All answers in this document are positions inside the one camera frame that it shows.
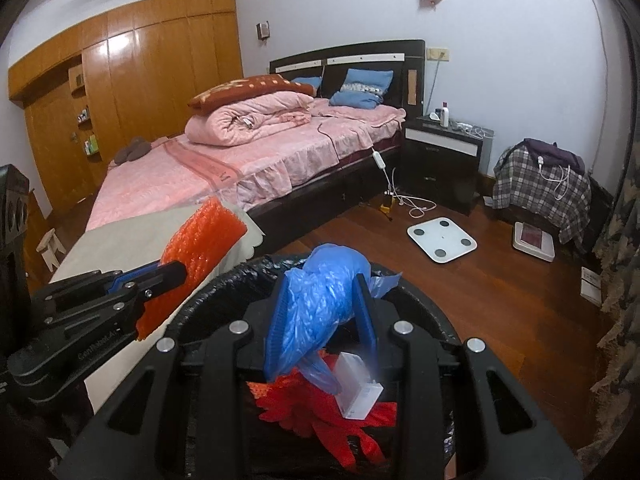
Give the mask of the black white nightstand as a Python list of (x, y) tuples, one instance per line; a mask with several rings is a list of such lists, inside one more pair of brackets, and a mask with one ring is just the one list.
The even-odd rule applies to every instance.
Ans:
[(407, 120), (400, 142), (400, 188), (468, 216), (480, 174), (488, 170), (492, 131), (470, 132), (420, 118)]

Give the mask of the beige table cloth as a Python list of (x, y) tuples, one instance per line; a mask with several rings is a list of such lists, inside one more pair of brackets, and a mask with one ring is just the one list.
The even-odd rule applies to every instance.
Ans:
[[(264, 232), (245, 211), (229, 203), (224, 203), (224, 206), (244, 222), (247, 231), (207, 275), (206, 282), (253, 258), (264, 240)], [(172, 208), (112, 222), (85, 232), (70, 248), (52, 280), (57, 282), (94, 270), (126, 272), (151, 263), (160, 258), (171, 237), (195, 211), (194, 206)], [(88, 397), (95, 411), (104, 404), (145, 353), (163, 337), (165, 328), (165, 324), (160, 324), (145, 340), (128, 344), (85, 379)]]

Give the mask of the blue pillow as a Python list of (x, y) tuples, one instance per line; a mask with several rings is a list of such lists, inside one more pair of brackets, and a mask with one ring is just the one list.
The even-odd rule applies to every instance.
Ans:
[(314, 88), (314, 91), (317, 91), (322, 83), (322, 78), (320, 76), (312, 76), (312, 77), (296, 77), (292, 79), (294, 84), (308, 84)]
[(329, 104), (374, 110), (383, 103), (393, 78), (392, 70), (349, 68), (340, 90), (330, 97)]

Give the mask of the white bathroom scale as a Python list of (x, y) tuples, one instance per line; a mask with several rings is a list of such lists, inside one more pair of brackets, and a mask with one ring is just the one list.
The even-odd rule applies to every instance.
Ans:
[(477, 248), (477, 241), (446, 217), (409, 226), (407, 234), (428, 258), (438, 264), (450, 263)]

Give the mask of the white blanket controller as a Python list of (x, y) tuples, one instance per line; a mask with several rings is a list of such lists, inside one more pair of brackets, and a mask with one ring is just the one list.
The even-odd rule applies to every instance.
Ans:
[(384, 162), (382, 155), (378, 151), (373, 150), (372, 157), (376, 163), (376, 166), (378, 166), (378, 168), (380, 168), (381, 170), (386, 169), (386, 163)]

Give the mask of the patterned curtain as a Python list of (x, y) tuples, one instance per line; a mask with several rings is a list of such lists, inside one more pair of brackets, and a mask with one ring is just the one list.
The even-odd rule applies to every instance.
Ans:
[(590, 445), (577, 452), (592, 474), (639, 413), (639, 142), (632, 142), (628, 167), (611, 221), (596, 254), (605, 288), (601, 311), (613, 321), (598, 342), (608, 358), (602, 379), (591, 387), (597, 397), (598, 429)]

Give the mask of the blue plastic bag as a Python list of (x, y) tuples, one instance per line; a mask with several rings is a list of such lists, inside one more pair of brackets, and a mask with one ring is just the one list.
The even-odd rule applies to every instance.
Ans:
[(319, 351), (338, 326), (352, 318), (364, 322), (366, 345), (376, 350), (370, 315), (354, 297), (366, 288), (375, 299), (398, 286), (398, 274), (375, 276), (367, 258), (355, 249), (320, 245), (303, 266), (287, 270), (276, 290), (277, 304), (265, 342), (264, 374), (268, 382), (299, 370), (314, 386), (329, 394), (340, 384)]

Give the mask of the red knit glove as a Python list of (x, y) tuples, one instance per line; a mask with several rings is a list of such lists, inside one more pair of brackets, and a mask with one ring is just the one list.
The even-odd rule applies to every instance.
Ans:
[(256, 405), (262, 409), (259, 418), (276, 422), (301, 438), (315, 437), (345, 469), (356, 469), (356, 456), (349, 442), (358, 440), (366, 460), (381, 466), (386, 462), (382, 448), (364, 430), (393, 428), (397, 404), (376, 402), (363, 420), (345, 418), (334, 396), (314, 386), (299, 370), (280, 376), (275, 382), (249, 382), (248, 388)]

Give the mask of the small white wooden stool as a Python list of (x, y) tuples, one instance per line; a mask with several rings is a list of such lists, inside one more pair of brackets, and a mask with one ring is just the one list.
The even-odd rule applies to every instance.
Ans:
[(60, 267), (58, 254), (67, 254), (67, 250), (56, 235), (55, 229), (50, 229), (43, 235), (36, 247), (36, 251), (43, 258), (43, 261), (50, 272), (54, 272)]

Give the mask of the white medicine box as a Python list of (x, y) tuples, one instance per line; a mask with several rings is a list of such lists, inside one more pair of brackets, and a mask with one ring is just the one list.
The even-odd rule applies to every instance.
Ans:
[(360, 356), (341, 352), (333, 369), (340, 384), (334, 398), (344, 419), (365, 420), (384, 391), (382, 384), (371, 377)]

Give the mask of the white red floor box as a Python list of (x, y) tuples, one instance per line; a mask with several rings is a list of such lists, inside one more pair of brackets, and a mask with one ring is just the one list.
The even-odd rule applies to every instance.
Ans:
[(552, 263), (555, 258), (552, 235), (527, 223), (514, 223), (512, 247), (544, 262)]

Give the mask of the wall power outlet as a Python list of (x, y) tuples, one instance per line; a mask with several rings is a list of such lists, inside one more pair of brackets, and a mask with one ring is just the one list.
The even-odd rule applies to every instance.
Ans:
[(435, 48), (431, 47), (426, 50), (427, 61), (434, 62), (448, 62), (449, 50), (447, 48)]

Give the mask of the wooden wardrobe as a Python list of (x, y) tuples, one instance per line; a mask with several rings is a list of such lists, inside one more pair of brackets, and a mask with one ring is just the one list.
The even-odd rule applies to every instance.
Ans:
[(182, 133), (190, 99), (242, 75), (235, 0), (141, 0), (63, 30), (8, 69), (54, 214), (95, 193), (136, 136)]

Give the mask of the red brown patterned pillow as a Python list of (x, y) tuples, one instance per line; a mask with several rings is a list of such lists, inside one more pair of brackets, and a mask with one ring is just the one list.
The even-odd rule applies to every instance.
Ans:
[(190, 99), (188, 107), (196, 114), (207, 115), (225, 105), (280, 91), (292, 91), (306, 96), (316, 95), (316, 90), (311, 84), (289, 81), (279, 74), (267, 74), (218, 84)]

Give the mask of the bed with pink sheet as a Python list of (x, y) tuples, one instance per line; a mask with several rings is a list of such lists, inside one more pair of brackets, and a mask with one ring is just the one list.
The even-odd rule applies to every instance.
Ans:
[(182, 134), (156, 141), (148, 154), (107, 170), (87, 223), (94, 230), (120, 220), (195, 205), (216, 196), (245, 211), (290, 194), (393, 139), (405, 121), (401, 108), (331, 106), (326, 100), (306, 124), (253, 142), (216, 148)]

